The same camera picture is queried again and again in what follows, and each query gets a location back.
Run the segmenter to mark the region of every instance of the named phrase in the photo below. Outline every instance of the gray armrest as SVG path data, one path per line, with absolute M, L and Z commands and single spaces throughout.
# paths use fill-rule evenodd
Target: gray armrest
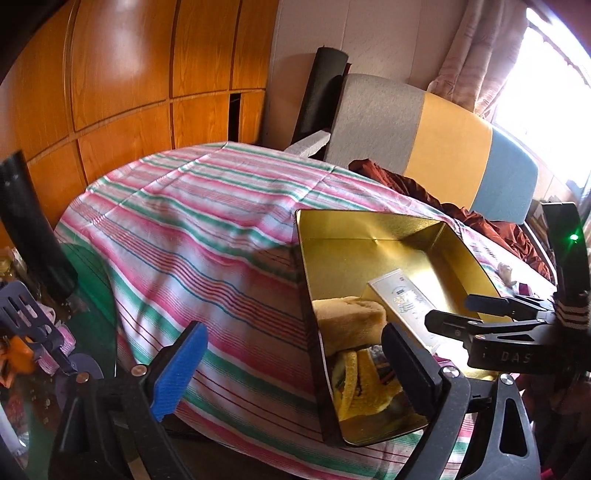
M 324 147 L 330 140 L 330 132 L 320 130 L 316 133 L 302 138 L 285 149 L 286 153 L 299 155 L 300 157 L 311 157 L 318 150 Z
M 546 253 L 546 250 L 544 250 L 544 247 L 542 246 L 540 240 L 538 239 L 538 237 L 536 237 L 534 231 L 530 228 L 530 226 L 527 223 L 522 223 L 520 227 L 523 230 L 523 233 L 525 233 L 525 235 L 527 236 L 527 238 L 530 239 L 531 243 L 534 244 L 536 253 L 544 261 L 544 263 L 548 267 L 548 270 L 550 270 L 550 281 L 552 282 L 552 284 L 556 285 L 556 269 L 554 268 L 554 264 L 548 256 L 548 253 Z

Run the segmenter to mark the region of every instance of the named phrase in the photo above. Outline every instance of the multicolored headboard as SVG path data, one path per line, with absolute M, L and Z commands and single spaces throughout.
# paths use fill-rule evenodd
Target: multicolored headboard
M 473 113 L 373 75 L 345 78 L 326 161 L 371 158 L 411 177 L 441 202 L 489 220 L 523 223 L 538 178 L 518 144 Z

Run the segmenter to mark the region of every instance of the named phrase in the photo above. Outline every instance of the window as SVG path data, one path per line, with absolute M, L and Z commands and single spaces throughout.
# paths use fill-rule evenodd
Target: window
M 561 50 L 553 43 L 560 35 L 551 40 L 545 33 L 550 25 L 532 10 L 528 10 L 528 19 L 530 28 L 493 123 L 519 140 L 580 196 L 591 174 L 589 56 L 567 32 L 571 38 L 563 35 L 563 44 L 570 42 L 569 52 L 578 54 L 575 63 L 573 56 L 563 53 L 564 47 Z

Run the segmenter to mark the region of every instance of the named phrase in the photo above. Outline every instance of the blue gripper pad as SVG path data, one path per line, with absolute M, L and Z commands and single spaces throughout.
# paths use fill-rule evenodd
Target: blue gripper pad
M 207 350 L 207 328 L 191 322 L 174 344 L 162 348 L 150 364 L 147 388 L 157 421 L 173 413 Z

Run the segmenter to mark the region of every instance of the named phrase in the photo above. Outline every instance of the wooden wall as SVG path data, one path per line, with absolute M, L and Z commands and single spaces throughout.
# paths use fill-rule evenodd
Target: wooden wall
M 55 225 L 130 161 L 259 137 L 278 0 L 70 0 L 0 85 L 0 158 L 22 149 Z M 0 247 L 7 243 L 0 228 Z

